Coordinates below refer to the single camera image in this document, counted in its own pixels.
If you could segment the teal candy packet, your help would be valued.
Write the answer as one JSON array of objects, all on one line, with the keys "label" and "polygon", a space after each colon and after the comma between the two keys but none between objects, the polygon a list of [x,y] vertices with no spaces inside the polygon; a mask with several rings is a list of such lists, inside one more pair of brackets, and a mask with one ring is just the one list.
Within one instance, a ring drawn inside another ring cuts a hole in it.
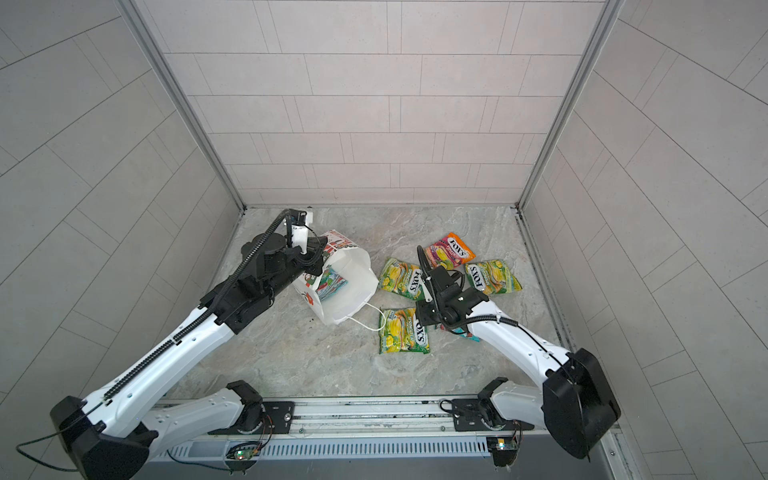
[{"label": "teal candy packet", "polygon": [[320,276],[315,293],[320,302],[332,297],[347,284],[347,280],[332,267],[327,267]]}]

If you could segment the orange Fox's candy packet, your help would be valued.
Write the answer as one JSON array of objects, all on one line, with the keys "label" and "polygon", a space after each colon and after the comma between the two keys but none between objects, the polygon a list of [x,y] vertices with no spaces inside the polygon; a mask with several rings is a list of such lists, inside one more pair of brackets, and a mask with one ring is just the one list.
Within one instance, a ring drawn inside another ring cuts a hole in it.
[{"label": "orange Fox's candy packet", "polygon": [[451,232],[424,248],[425,263],[429,270],[444,267],[455,270],[476,258],[476,254],[457,234]]}]

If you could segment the white floral paper bag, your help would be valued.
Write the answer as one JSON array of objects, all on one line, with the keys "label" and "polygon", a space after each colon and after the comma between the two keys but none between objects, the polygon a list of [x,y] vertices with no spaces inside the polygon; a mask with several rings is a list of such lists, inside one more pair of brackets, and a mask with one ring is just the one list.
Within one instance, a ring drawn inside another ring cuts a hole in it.
[{"label": "white floral paper bag", "polygon": [[321,273],[304,273],[293,288],[325,325],[353,320],[375,294],[379,280],[371,268],[369,253],[336,230],[328,239],[321,258]]}]

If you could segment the green Fox's candy packet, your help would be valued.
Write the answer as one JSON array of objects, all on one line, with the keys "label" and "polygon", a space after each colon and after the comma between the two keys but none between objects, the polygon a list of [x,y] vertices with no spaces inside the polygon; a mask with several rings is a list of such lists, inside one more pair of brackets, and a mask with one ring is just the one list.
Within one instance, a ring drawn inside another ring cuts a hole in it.
[{"label": "green Fox's candy packet", "polygon": [[425,299],[420,267],[396,258],[385,262],[379,275],[379,288],[413,301]]}]

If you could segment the yellow-green Fox's candy packet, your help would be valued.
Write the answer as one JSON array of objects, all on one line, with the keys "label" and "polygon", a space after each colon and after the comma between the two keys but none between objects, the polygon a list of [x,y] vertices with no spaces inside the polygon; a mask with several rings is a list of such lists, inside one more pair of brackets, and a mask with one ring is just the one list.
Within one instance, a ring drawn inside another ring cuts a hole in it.
[{"label": "yellow-green Fox's candy packet", "polygon": [[500,295],[522,290],[510,267],[499,259],[468,263],[465,273],[472,286],[485,295]]}]

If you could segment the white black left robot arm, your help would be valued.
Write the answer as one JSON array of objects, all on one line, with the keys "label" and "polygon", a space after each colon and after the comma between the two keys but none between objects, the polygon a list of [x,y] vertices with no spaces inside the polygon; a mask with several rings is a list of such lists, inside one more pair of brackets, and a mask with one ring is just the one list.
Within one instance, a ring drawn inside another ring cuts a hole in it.
[{"label": "white black left robot arm", "polygon": [[243,380],[202,399],[157,402],[208,354],[272,307],[305,273],[322,271],[326,237],[260,234],[243,261],[190,315],[129,370],[86,398],[67,396],[51,410],[64,452],[85,479],[130,479],[151,458],[215,431],[261,428],[261,395]]}]

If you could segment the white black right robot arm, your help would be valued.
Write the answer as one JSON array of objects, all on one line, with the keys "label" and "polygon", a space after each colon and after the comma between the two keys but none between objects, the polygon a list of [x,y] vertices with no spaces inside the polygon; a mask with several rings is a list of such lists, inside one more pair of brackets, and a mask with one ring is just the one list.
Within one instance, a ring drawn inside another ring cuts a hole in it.
[{"label": "white black right robot arm", "polygon": [[571,352],[512,319],[488,295],[463,286],[463,274],[422,267],[416,318],[424,326],[467,331],[496,348],[535,384],[501,390],[498,378],[478,395],[485,422],[520,420],[545,428],[568,454],[586,458],[621,417],[621,409],[598,359],[581,348]]}]

